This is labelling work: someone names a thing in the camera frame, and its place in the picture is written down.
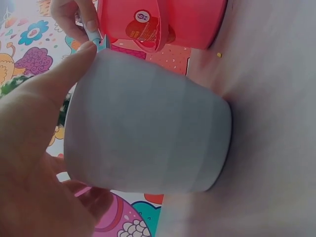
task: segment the label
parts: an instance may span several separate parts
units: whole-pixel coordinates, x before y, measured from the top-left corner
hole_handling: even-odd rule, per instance
[[[151,16],[146,10],[139,10],[134,14],[134,19],[126,27],[126,34],[133,40],[144,42],[155,42],[159,19]],[[176,35],[172,27],[169,25],[169,35],[167,43],[175,40]]]
[[[141,10],[136,12],[134,17],[136,21],[140,23],[146,23],[150,20],[150,13],[145,10]]]

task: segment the gray cup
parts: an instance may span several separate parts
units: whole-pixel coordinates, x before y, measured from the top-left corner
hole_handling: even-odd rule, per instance
[[[69,175],[150,194],[205,191],[231,137],[228,103],[164,68],[105,49],[77,84],[65,130]]]

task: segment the pink container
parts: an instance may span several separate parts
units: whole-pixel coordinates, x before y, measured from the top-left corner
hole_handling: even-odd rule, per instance
[[[227,0],[99,0],[102,35],[134,40],[146,52],[166,43],[207,49],[220,29]]]

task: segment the blue flower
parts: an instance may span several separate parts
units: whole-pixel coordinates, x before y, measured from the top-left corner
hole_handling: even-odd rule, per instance
[[[43,33],[48,30],[47,21],[39,21],[28,27],[28,30],[21,34],[19,44],[30,45],[33,41],[42,38]]]

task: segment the colorful background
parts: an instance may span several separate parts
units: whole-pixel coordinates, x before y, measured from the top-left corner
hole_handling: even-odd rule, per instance
[[[80,46],[50,17],[49,4],[50,0],[5,0],[0,3],[0,85],[16,75],[41,74],[75,53]],[[158,53],[145,53],[129,40],[116,41],[112,50],[157,63],[180,74],[187,73],[191,54],[189,48],[172,45]],[[63,155],[63,138],[64,128],[56,127],[47,148],[51,155]],[[66,173],[58,177],[60,180],[69,178]],[[116,191],[113,195],[114,203],[96,227],[94,236],[154,237],[163,195]]]

